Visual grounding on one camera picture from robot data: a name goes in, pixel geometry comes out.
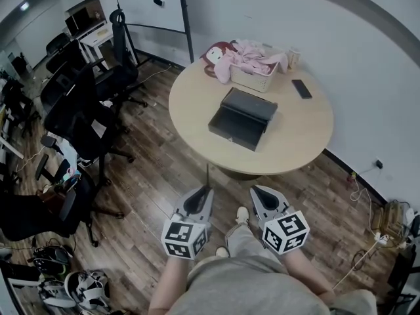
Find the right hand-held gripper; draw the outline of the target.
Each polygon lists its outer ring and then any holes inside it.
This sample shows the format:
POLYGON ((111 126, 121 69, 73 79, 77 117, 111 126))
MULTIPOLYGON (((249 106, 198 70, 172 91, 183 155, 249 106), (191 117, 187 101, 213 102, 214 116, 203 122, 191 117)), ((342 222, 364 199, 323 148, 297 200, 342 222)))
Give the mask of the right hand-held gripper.
POLYGON ((310 232, 303 213, 270 187, 254 185, 250 194, 264 246, 277 255, 302 247, 310 232))

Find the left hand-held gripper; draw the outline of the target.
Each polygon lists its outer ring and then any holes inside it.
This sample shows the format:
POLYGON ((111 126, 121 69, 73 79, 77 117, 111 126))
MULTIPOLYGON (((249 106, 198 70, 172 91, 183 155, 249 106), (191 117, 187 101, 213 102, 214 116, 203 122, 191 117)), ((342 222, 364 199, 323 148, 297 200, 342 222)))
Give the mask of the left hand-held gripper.
POLYGON ((213 199, 207 163, 206 186, 195 188, 179 198, 171 218, 163 225, 161 243, 168 256, 191 261, 198 256, 209 240, 213 199))

